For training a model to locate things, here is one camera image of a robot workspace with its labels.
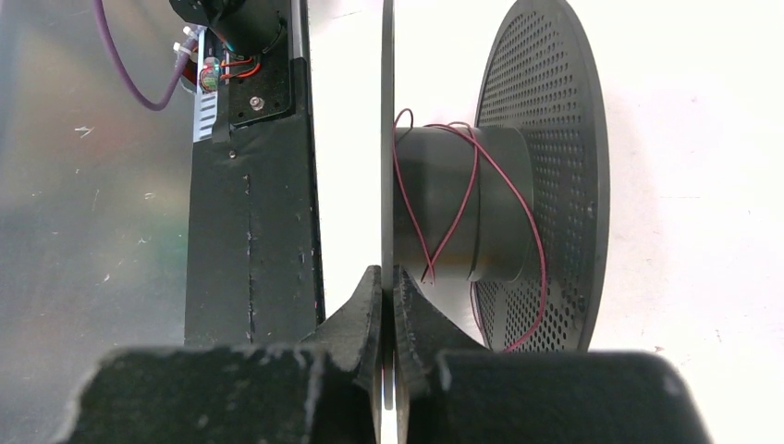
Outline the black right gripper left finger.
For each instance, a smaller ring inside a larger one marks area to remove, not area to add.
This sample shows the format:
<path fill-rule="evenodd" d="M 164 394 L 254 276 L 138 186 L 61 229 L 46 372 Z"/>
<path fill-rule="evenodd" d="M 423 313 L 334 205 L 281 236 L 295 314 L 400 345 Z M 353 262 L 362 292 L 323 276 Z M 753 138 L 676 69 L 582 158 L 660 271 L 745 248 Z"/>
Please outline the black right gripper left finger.
<path fill-rule="evenodd" d="M 303 340 L 126 348 L 81 385 L 58 443 L 375 443 L 381 271 Z"/>

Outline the dark grey perforated spool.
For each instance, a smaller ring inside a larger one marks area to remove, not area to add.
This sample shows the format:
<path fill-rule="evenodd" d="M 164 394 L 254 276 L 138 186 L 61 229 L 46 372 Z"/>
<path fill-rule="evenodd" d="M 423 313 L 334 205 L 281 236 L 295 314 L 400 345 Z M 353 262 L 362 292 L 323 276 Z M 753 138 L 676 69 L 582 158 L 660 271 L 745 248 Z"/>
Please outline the dark grey perforated spool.
<path fill-rule="evenodd" d="M 382 287 L 394 272 L 491 352 L 586 352 L 606 273 L 606 113 L 566 1 L 517 1 L 472 123 L 418 125 L 395 102 L 395 5 L 382 13 Z"/>

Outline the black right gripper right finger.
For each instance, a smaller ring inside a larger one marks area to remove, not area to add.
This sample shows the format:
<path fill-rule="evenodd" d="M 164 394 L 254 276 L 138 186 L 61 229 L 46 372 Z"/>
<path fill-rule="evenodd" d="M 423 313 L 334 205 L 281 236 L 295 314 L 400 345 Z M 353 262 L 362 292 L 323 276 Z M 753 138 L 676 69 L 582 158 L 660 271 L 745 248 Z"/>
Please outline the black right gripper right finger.
<path fill-rule="evenodd" d="M 402 443 L 706 443 L 692 396 L 640 352 L 493 352 L 394 272 Z"/>

